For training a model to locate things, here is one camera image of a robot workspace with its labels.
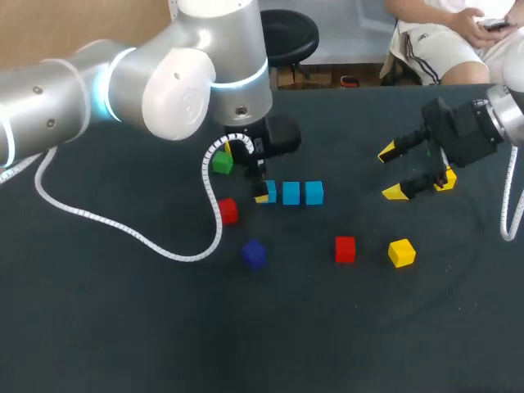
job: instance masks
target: smartphone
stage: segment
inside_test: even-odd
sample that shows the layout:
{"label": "smartphone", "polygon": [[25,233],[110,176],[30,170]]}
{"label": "smartphone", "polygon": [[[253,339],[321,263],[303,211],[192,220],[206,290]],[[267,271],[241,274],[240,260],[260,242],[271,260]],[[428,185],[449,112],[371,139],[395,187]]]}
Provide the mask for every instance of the smartphone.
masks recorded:
{"label": "smartphone", "polygon": [[486,30],[492,32],[492,31],[500,31],[502,29],[506,29],[507,27],[516,27],[516,23],[508,22],[504,19],[486,19],[481,20],[479,22],[481,25],[483,25]]}

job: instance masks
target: white t-shirt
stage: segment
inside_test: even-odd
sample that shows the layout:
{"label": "white t-shirt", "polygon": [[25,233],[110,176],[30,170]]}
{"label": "white t-shirt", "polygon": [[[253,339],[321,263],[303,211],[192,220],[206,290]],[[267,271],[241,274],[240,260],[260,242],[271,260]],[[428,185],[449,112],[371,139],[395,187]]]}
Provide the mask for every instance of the white t-shirt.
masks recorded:
{"label": "white t-shirt", "polygon": [[[424,0],[424,2],[428,6],[450,12],[461,12],[465,8],[478,8],[485,14],[483,18],[477,18],[478,20],[503,19],[515,4],[515,0]],[[399,21],[401,33],[417,26],[420,24]]]}

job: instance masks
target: green cube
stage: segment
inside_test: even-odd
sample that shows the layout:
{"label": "green cube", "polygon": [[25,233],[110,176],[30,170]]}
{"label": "green cube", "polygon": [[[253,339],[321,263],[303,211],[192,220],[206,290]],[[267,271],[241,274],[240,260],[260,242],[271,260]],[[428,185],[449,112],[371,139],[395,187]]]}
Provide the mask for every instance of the green cube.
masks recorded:
{"label": "green cube", "polygon": [[217,174],[229,174],[233,167],[233,158],[223,151],[217,151],[211,161],[211,168]]}

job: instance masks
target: red cube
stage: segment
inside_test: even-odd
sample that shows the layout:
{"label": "red cube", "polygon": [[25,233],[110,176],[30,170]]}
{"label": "red cube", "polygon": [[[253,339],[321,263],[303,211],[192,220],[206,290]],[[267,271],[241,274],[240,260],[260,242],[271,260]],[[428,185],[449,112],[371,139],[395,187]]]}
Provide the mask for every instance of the red cube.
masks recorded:
{"label": "red cube", "polygon": [[352,264],[355,262],[355,238],[339,236],[335,239],[335,262],[338,264]]}
{"label": "red cube", "polygon": [[235,224],[238,221],[237,204],[232,198],[219,201],[219,208],[224,225]]}

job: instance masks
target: robotic arm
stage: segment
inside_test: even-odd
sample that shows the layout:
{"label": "robotic arm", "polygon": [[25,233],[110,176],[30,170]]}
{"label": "robotic arm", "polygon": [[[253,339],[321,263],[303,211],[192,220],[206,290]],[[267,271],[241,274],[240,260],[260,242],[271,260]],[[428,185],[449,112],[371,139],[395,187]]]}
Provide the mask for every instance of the robotic arm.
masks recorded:
{"label": "robotic arm", "polygon": [[492,153],[502,142],[513,144],[508,179],[504,190],[501,233],[511,241],[524,212],[524,193],[508,233],[508,203],[517,150],[524,145],[524,38],[508,49],[503,66],[504,84],[487,91],[487,99],[449,108],[437,98],[422,108],[421,128],[395,139],[379,155],[386,163],[427,141],[430,169],[384,191],[388,199],[410,200],[427,189],[445,189],[450,165],[463,168]]}
{"label": "robotic arm", "polygon": [[66,60],[1,73],[0,165],[74,140],[101,121],[188,138],[209,107],[228,133],[252,139],[250,160],[238,146],[233,154],[263,194],[264,158],[297,149],[300,131],[293,120],[266,118],[273,98],[258,2],[179,0],[178,8],[176,21],[141,47],[100,40]]}

